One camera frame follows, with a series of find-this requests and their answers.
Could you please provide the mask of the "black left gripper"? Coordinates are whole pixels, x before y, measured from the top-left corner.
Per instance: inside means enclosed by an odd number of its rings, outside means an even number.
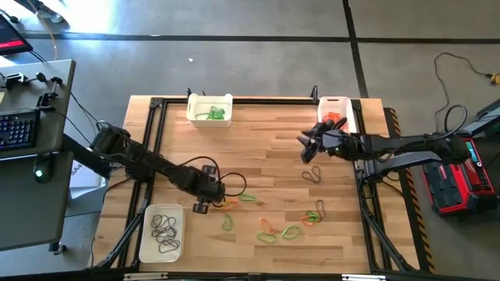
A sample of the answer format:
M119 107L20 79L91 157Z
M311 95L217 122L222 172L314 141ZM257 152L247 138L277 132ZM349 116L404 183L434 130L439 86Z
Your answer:
M203 165L202 171L204 173L190 175L187 190L189 194L196 196L192 211L206 215L209 211L210 201L220 203L223 200L225 186L212 177L217 175L217 168L214 165Z

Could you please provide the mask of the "grey desk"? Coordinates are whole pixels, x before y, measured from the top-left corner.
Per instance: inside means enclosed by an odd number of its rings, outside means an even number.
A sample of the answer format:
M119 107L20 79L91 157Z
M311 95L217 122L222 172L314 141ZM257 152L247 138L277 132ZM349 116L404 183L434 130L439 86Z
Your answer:
M73 154L54 155L48 183L35 180L34 157L0 160L0 251L62 238Z
M62 147L65 116L69 107L75 69L76 62L72 59L0 67L0 73L6 76L22 73L33 79L36 73L43 73L47 79L55 76L62 80L62 84L55 89L58 96L48 103L55 110L41 113L40 122L37 126L35 146L33 148L0 151L0 158L37 155L58 151ZM41 83L35 80L26 86L16 85L11 90L2 89L1 92L4 95L0 101L0 112L11 112L18 109L26 111L29 108L35 108L38 98L51 91L52 84L50 82Z

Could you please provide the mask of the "black computer mouse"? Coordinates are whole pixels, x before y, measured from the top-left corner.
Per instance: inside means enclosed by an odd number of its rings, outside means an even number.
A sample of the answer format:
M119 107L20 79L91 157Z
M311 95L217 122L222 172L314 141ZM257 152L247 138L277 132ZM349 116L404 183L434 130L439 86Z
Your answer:
M48 183L53 174L52 154L40 154L34 160L34 178L38 183Z

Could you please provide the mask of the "white black desk clamp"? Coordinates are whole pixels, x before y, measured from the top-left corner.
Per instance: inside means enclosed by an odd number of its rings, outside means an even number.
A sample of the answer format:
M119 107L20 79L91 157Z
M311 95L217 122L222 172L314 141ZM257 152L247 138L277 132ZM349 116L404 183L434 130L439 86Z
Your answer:
M27 77L23 73L13 73L5 77L5 88L11 90L16 84L24 84Z

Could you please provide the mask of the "grey device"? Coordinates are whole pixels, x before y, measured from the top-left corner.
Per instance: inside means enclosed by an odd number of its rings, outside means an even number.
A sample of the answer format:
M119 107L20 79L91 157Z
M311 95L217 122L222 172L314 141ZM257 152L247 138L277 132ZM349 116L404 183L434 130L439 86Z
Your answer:
M495 126L497 123L500 123L500 98L481 109L476 114L476 119L467 125L464 130L469 135L474 136Z

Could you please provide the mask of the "red black power station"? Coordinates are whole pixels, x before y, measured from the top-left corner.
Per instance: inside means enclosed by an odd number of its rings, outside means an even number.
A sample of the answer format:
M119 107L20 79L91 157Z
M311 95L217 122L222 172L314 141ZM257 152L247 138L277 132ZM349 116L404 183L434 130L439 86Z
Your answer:
M460 165L432 162L421 166L433 211L441 216L497 210L500 196L472 137L464 144L470 158Z

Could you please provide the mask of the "white plastic basket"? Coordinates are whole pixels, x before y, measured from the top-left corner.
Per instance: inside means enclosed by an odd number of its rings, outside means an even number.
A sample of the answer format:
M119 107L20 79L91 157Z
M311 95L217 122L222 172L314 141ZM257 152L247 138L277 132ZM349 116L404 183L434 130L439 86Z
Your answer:
M154 215L168 215L174 217L177 222L176 240L181 242L181 246L176 251L160 254L158 251L158 241L152 236L154 230L151 221ZM141 246L139 251L140 261L143 263L171 263L177 261L183 254L184 247L184 210L178 204L150 205L145 210L144 227L142 230Z
M343 131L358 132L350 98L321 97L317 108L318 121L323 122L322 117L328 112L336 112L347 118L347 124L343 126Z
M223 120L218 119L196 119L199 113L209 112L212 106L225 111ZM226 128L232 123L233 95L203 96L192 94L187 100L186 118L191 124L198 128Z

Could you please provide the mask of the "person's foot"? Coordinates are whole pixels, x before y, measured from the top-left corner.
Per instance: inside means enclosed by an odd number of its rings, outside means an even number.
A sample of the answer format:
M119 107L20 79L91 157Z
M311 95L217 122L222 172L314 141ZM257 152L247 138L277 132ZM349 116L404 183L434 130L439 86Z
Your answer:
M50 20L53 23L62 23L65 21L64 17L52 10L38 10L37 14L44 20Z

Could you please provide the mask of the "yellow black hazard tape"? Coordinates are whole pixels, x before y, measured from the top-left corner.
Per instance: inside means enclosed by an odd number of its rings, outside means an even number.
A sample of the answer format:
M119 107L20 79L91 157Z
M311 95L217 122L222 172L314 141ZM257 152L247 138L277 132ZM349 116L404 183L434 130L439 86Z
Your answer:
M398 252L415 269L435 273L430 241L410 169L391 174L380 185L385 232Z

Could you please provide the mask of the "black backlit keyboard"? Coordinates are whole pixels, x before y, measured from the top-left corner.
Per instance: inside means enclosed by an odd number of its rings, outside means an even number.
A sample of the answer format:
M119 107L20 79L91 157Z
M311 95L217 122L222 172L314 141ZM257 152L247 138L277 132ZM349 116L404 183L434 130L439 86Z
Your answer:
M0 112L0 151L34 148L39 122L37 109Z

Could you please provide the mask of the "dark screen with red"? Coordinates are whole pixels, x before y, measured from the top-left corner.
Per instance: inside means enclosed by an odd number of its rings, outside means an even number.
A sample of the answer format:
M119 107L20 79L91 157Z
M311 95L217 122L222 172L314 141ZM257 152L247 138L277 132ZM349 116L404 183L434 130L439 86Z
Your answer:
M0 15L0 55L13 55L32 51L33 47L27 40L4 16Z

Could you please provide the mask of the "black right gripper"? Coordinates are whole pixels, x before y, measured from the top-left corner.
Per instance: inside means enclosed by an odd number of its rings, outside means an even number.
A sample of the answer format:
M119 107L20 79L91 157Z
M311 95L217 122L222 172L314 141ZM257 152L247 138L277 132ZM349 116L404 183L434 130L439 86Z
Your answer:
M308 132L302 132L298 137L303 146L300 158L304 164L309 164L317 152L326 153L330 157L338 157L344 160L351 159L352 142L351 136L343 132L346 123L334 123L331 120L319 122L312 129L316 132L313 136Z

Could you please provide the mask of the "silver metal bracket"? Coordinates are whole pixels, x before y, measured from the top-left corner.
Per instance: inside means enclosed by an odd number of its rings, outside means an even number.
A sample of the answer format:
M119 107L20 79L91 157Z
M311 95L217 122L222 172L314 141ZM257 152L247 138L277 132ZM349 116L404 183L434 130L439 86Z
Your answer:
M342 274L342 281L387 281L386 276L363 275L363 274Z
M167 272L135 272L123 276L123 281L159 281L168 279Z

